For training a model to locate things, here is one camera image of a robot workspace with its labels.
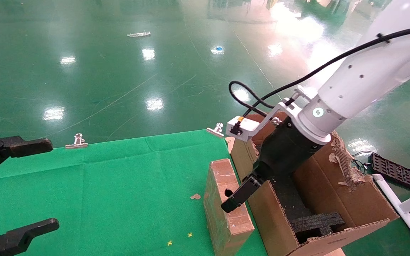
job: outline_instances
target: epoxy floor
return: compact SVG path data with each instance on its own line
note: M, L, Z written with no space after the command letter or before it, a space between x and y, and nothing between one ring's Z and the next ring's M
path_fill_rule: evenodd
M226 123L245 111L229 81L263 95L296 80L355 46L389 2L0 0L0 137L63 147L77 132L98 143ZM151 36L127 36L143 31ZM338 65L303 86L317 89ZM410 168L410 81L338 132L350 152ZM410 232L397 220L344 250L410 255Z

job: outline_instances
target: black plastic tray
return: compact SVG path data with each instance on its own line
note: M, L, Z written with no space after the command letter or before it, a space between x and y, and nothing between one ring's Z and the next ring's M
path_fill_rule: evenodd
M382 158L377 154L371 154L371 156L368 157L368 162L371 163L371 169L374 173L410 188L410 169Z

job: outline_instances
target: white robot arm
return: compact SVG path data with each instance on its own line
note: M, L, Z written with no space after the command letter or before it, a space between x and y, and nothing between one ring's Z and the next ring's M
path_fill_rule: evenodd
M240 206L266 180L296 170L330 142L330 133L341 123L410 79L410 0L393 0L358 44L378 37L379 43L349 55L303 109L291 103L292 97L275 105L260 123L240 116L227 123L227 135L247 141L277 111L288 115L265 139L252 173L221 205L224 211Z
M358 45L373 40L378 34L391 34L409 28L410 1L394 0L374 20ZM330 141L332 130L346 119L352 118L409 79L410 34L347 57L304 109L295 104L288 108L280 102L261 123L235 117L227 123L226 134L247 141L277 111L282 110L290 116L301 134L324 145ZM242 120L243 132L240 135L231 133L231 128L239 120Z

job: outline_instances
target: cardboard box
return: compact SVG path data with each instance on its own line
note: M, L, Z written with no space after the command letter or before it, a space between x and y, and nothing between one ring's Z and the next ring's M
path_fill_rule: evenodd
M279 112L280 120L286 114ZM248 118L262 121L260 115ZM257 159L254 144L261 144L274 130L266 125L252 141L235 140L231 156L240 178L252 171ZM385 199L374 182L366 177L366 182L356 184L353 192L339 184L345 178L340 166L330 162L330 143L322 147L293 174L296 187L303 201L314 214L339 212L346 224L335 233L309 238L299 244L286 218L274 189L269 181L248 200L252 214L269 256L323 256L345 246L398 218L392 206Z
M235 191L238 180L229 159L210 162L204 194L205 215L216 256L234 256L254 231L246 205L231 213L221 209L226 188Z

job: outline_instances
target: black cable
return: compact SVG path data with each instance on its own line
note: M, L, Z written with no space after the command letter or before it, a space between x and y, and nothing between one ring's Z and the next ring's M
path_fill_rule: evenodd
M356 153L356 154L353 154L352 157L356 157L356 156L358 156L358 155L360 155L360 154L364 154L364 153L370 153L370 154L379 155L379 154L377 154L377 153L375 153L375 152L373 152L373 151L363 150L363 151L360 151L360 152L358 152L358 153Z
M321 65L320 67L318 67L317 69L313 70L311 73L307 74L306 76L304 76L304 77L302 77L302 78L300 78L300 79L298 79L298 80L296 80L296 81L293 81L293 82L291 82L291 83L289 83L289 84L286 84L285 86L282 86L282 87L280 87L280 88L278 88L278 89L276 89L276 90L274 90L274 91L272 91L272 92L266 94L264 97L261 98L260 101L257 100L257 102L254 103L254 104L252 105L252 107L257 107L257 105L259 105L263 100L265 100L265 99L267 99L268 97L271 97L271 96L277 94L278 92L281 92L281 91L286 90L286 89L288 89L288 88L290 88L290 87L292 87L292 86L295 86L295 85L297 85L297 84L299 84L299 83L302 83L302 82L306 81L307 79L311 78L311 76L314 76L314 75L317 74L319 71L321 71L321 70L323 70L324 68L328 67L328 66L331 65L332 63L335 63L335 62L337 62L338 60L341 60L342 58L345 58L345 57L347 57L347 56L349 56L349 55L351 55L351 54L354 54L354 53L359 52L359 51L361 51L361 50L364 50L364 49L366 49L366 48L369 48L369 47L372 47L372 46L374 46L374 45L377 45L377 44L379 44L379 43L381 43L381 42L389 42L390 39L394 39L394 38L397 38L397 37L400 37L400 36L406 36L406 35L408 35L408 34L410 34L410 29L405 29L405 30L402 30L402 31L394 32L394 33L392 33L392 34L388 34L388 35L386 35L386 36L379 36L378 38L376 38L376 39L374 39L374 40L372 40L372 41L369 41L369 42L367 42L367 43L364 43L363 45L360 45L360 46L357 46L357 47L355 47L355 48L353 48L353 49L351 49L351 50L348 50L347 52L338 55L337 57L333 58L332 60L330 60L329 62L325 63L324 65ZM244 116L244 117L247 116L247 115L249 114L249 112L251 112L251 110L252 110L251 108L248 108L248 110L243 114L243 116Z
M355 166L358 168L358 170L359 170L360 172L362 172L362 169L360 168L360 165L358 165L358 163L357 163L355 160L351 160L351 163L352 163L352 164L355 164Z
M258 102L262 103L262 105L264 105L265 107L274 108L274 106L272 106L272 105L270 105L270 104L268 104L268 103L265 103L262 99L260 99L260 97L257 96L257 94L256 94L255 92L253 92L252 89L250 89L249 86L247 86L246 84L244 84L244 83L242 83L242 82L240 82L240 81L231 81L231 82L229 83L229 92L230 92L231 96L232 96L239 104L241 104L241 105L247 107L248 109L251 109L252 111L254 111L254 112L256 112L256 113L258 113L258 114L260 114L260 115L262 115L262 116L264 116L264 117L267 116L267 113L263 112L262 110L257 109L257 108L255 108L255 107L252 107L251 105L246 104L245 102L243 102L243 101L241 101L240 99L238 99L238 97L237 97L237 96L234 94L234 92L232 91L232 86L233 86L234 84L238 84L239 86L242 86L242 87L243 87L244 89L246 89L246 91L248 91L253 97L255 97Z
M360 172L362 172L362 169L360 168L360 165L358 165L358 162L362 165L362 168L363 168L363 174L365 174L366 173L366 170L368 170L368 167L366 166L366 164L364 164L363 162L361 162L361 161L359 161L359 160L357 160L357 159L354 159L354 160L352 160L351 162L353 162L354 164L356 164L357 166L358 166L358 169L360 170Z

